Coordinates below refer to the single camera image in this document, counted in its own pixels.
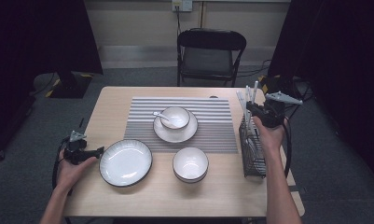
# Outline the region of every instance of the spoon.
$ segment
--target spoon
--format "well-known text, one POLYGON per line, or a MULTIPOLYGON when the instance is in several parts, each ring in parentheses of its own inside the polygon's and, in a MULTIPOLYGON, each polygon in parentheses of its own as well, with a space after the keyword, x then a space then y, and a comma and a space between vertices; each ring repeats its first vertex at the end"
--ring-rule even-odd
POLYGON ((163 119, 167 119, 175 128, 181 128, 180 124, 177 122, 177 120, 167 117, 164 114, 160 114, 160 112, 154 112, 153 115, 157 117, 161 117, 163 119))

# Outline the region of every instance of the human hand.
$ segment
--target human hand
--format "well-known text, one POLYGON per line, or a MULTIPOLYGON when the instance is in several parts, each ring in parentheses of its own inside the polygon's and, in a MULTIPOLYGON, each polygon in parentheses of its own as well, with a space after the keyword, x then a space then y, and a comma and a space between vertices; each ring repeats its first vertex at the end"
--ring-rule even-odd
POLYGON ((90 157, 87 160, 81 162, 79 165, 73 165, 69 161, 64 160, 63 149, 59 154, 59 160, 60 164, 56 188, 59 187, 65 190, 70 190, 82 176, 84 171, 97 161, 97 158, 90 157))
POLYGON ((284 139, 283 126, 267 128, 263 126, 259 117, 253 117, 253 121, 259 130, 260 144, 264 150, 265 159, 280 154, 280 146, 284 139))

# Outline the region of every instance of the chair backrest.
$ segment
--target chair backrest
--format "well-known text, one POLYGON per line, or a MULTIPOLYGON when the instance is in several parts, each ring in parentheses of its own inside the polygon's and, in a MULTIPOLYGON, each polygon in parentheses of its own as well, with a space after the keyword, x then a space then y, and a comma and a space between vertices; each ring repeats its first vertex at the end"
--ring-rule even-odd
POLYGON ((177 47, 244 51, 247 41, 241 34, 228 30, 194 28, 182 32, 177 47))

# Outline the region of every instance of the wall outlet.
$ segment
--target wall outlet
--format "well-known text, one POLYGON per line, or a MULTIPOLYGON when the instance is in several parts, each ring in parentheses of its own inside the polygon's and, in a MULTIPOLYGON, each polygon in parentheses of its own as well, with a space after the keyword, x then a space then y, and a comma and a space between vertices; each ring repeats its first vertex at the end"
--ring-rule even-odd
POLYGON ((176 11, 178 7, 179 11, 190 12, 192 11, 192 0, 172 0, 172 11, 176 11))

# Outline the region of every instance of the human arm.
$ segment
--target human arm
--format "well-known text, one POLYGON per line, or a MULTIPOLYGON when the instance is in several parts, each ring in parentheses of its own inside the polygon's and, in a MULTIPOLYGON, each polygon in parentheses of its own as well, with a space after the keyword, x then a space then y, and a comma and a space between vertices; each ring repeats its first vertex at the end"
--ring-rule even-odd
POLYGON ((267 221, 270 224, 302 223, 286 182, 280 154, 284 128, 282 126, 267 128, 262 125, 258 117, 253 117, 253 120, 259 130, 259 139, 266 162, 267 221))
POLYGON ((41 217, 41 224, 62 223, 62 213, 68 192, 83 175, 84 171, 97 161, 95 157, 90 157, 79 165, 73 165, 63 159, 63 152, 64 150, 59 154, 60 164, 57 185, 50 196, 44 215, 41 217))

